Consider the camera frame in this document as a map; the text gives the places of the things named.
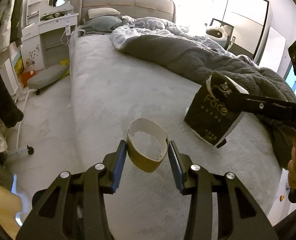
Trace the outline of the white dressing table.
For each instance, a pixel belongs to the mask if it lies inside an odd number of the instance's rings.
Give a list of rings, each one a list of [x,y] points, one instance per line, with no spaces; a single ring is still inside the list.
[[[67,22],[71,24],[71,31],[77,25],[79,15],[71,3],[52,7],[46,0],[28,0],[26,12],[21,47],[25,70],[42,70],[68,58],[68,48],[60,38]]]

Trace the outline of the grey green pillow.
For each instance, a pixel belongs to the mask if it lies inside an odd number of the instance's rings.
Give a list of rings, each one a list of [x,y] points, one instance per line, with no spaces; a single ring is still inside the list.
[[[115,28],[123,24],[120,18],[115,16],[99,16],[88,20],[77,31],[79,36],[92,34],[109,34]]]

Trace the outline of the dark grey fluffy blanket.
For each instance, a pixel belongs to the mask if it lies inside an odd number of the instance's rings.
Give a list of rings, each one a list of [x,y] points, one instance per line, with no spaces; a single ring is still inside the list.
[[[119,50],[154,62],[199,85],[219,72],[245,88],[251,95],[267,96],[296,103],[296,97],[283,78],[268,68],[255,68],[244,61],[221,55],[214,49],[185,38],[143,35]]]

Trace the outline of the beige padded headboard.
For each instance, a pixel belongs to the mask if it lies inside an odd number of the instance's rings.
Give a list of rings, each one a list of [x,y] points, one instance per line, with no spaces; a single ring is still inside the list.
[[[176,5],[172,0],[73,0],[72,6],[79,14],[79,22],[87,19],[88,10],[94,8],[113,8],[132,18],[157,17],[176,21]]]

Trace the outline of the white cat bed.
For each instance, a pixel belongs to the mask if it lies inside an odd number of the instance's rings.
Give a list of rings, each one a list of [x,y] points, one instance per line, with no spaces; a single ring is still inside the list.
[[[222,27],[207,28],[205,35],[226,49],[228,34]]]

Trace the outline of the beige pillow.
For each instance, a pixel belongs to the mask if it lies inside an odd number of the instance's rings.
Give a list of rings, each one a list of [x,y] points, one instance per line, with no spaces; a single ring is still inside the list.
[[[88,18],[96,18],[101,16],[115,16],[119,17],[120,12],[114,8],[103,7],[103,8],[93,8],[88,10]]]

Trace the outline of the clothes rack wheeled base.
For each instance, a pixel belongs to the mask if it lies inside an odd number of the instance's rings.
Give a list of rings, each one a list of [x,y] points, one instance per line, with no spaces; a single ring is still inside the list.
[[[25,113],[25,109],[26,109],[26,105],[27,105],[27,101],[28,101],[29,96],[35,92],[36,92],[36,89],[28,89],[24,93],[22,93],[20,95],[20,97],[16,98],[16,100],[17,100],[17,99],[22,98],[23,96],[25,97],[25,100],[23,101],[23,105],[22,105],[22,113]],[[27,153],[28,155],[32,155],[34,153],[34,148],[32,148],[31,146],[29,146],[27,144],[20,146],[20,135],[21,135],[21,131],[22,131],[22,123],[23,123],[23,119],[18,123],[15,149],[13,149],[11,151],[6,150],[7,157],[15,156],[18,154],[25,154],[25,153]]]

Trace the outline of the black tissue pack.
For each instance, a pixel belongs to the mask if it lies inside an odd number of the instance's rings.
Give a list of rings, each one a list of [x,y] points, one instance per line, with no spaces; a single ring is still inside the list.
[[[230,77],[214,71],[195,94],[191,105],[185,111],[185,123],[202,140],[217,148],[226,144],[226,137],[241,121],[244,113],[233,113],[226,104],[213,94],[226,96],[232,92],[249,92]]]

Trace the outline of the blue white patterned duvet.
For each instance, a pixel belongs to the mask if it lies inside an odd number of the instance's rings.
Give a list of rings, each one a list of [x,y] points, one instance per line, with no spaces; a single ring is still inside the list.
[[[116,27],[109,37],[113,46],[117,50],[123,49],[127,42],[143,35],[185,38],[187,40],[201,44],[204,48],[214,49],[221,55],[230,56],[234,59],[237,58],[255,68],[258,67],[258,65],[254,63],[247,55],[241,54],[235,56],[233,53],[225,50],[220,44],[220,39],[208,34],[204,34],[202,36],[191,35],[189,34],[188,28],[177,26],[173,22],[166,19],[156,17],[131,18],[130,16],[121,16],[121,20],[121,25]]]

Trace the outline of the white wardrobe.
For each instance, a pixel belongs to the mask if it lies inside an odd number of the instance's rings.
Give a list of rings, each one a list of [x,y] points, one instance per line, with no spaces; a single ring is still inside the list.
[[[204,24],[233,26],[229,51],[244,54],[259,64],[270,27],[268,0],[203,0]]]

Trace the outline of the colourful picture book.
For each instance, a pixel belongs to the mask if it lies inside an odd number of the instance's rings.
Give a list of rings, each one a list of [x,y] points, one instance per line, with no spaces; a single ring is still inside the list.
[[[21,85],[21,87],[24,87],[21,75],[24,73],[25,67],[23,64],[21,51],[18,51],[16,54],[12,56],[12,67],[18,83]]]

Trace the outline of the grey bed mattress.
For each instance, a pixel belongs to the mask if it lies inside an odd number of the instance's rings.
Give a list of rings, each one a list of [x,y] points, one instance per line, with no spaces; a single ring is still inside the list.
[[[267,216],[281,169],[269,134],[252,114],[215,148],[185,123],[199,85],[152,62],[123,54],[108,35],[79,36],[69,43],[76,149],[85,168],[127,144],[119,187],[104,194],[113,239],[185,239],[191,196],[176,187],[168,157],[179,152],[208,172],[234,173]],[[217,194],[213,230],[218,239]]]

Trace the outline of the red bag on floor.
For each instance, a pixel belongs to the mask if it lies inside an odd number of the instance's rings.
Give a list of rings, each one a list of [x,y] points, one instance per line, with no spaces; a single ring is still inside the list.
[[[26,88],[28,86],[28,80],[34,76],[36,76],[36,71],[34,70],[29,72],[24,72],[21,74],[21,83],[23,85],[23,88]]]

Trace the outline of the grey padded stool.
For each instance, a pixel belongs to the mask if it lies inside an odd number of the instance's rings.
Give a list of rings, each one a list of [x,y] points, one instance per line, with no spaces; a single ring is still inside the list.
[[[31,77],[27,81],[28,88],[35,89],[37,94],[39,94],[41,89],[64,77],[68,70],[68,66],[60,64],[51,66]]]

